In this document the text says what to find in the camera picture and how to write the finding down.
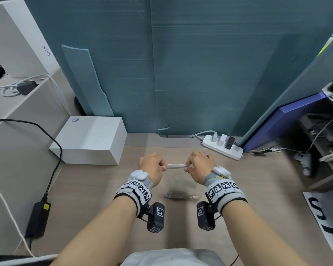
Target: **human arm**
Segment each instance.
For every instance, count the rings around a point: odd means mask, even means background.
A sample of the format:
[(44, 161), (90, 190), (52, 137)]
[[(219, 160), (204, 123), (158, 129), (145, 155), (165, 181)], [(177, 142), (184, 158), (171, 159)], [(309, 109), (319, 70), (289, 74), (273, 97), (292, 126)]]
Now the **human arm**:
[[(140, 158), (138, 169), (148, 173), (155, 187), (166, 170), (157, 153)], [(135, 202), (119, 196), (94, 218), (53, 261), (51, 266), (116, 266), (136, 218)]]
[[(199, 184), (217, 167), (211, 155), (194, 151), (184, 170)], [(233, 200), (222, 209), (231, 240), (245, 266), (308, 265), (289, 244), (244, 200)]]

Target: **forearm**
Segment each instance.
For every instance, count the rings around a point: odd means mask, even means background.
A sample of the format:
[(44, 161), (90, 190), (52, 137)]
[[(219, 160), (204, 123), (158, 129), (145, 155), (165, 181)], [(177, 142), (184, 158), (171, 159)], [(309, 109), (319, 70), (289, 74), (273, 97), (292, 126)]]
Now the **forearm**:
[(116, 266), (135, 218), (135, 203), (127, 196), (117, 197), (74, 237), (51, 265)]
[(228, 203), (222, 215), (245, 266), (308, 265), (245, 201)]

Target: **power outlet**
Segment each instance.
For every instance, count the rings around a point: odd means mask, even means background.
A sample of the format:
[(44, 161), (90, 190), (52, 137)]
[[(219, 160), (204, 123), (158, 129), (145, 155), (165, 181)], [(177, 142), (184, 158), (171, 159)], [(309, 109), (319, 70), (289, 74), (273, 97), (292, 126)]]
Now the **power outlet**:
[(211, 138), (212, 138), (211, 135), (206, 135), (203, 142), (201, 142), (201, 144), (204, 147), (212, 149), (212, 150), (214, 150), (218, 153), (221, 153), (221, 154), (223, 154), (227, 157), (230, 157), (230, 158), (235, 159), (237, 161), (240, 160), (240, 158), (243, 155), (243, 149), (241, 147), (233, 145), (231, 147), (231, 149), (227, 149), (227, 148), (224, 147), (224, 143), (222, 145), (217, 144), (219, 139), (216, 142), (211, 142)]

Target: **white box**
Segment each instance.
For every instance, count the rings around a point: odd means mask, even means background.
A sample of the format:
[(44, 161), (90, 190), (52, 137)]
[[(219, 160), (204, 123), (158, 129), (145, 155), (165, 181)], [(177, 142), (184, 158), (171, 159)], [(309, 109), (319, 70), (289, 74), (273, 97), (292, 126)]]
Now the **white box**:
[(22, 78), (59, 68), (24, 0), (0, 1), (0, 65)]
[[(118, 165), (126, 137), (121, 117), (71, 116), (56, 141), (63, 149), (65, 163)], [(59, 156), (56, 143), (49, 149)]]

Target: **person's left hand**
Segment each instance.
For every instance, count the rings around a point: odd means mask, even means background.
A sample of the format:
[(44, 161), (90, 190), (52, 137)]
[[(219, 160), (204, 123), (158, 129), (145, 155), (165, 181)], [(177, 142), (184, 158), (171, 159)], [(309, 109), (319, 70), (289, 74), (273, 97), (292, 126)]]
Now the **person's left hand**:
[(137, 170), (148, 173), (148, 178), (151, 179), (153, 187), (155, 187), (159, 184), (166, 167), (164, 158), (154, 152), (139, 159)]

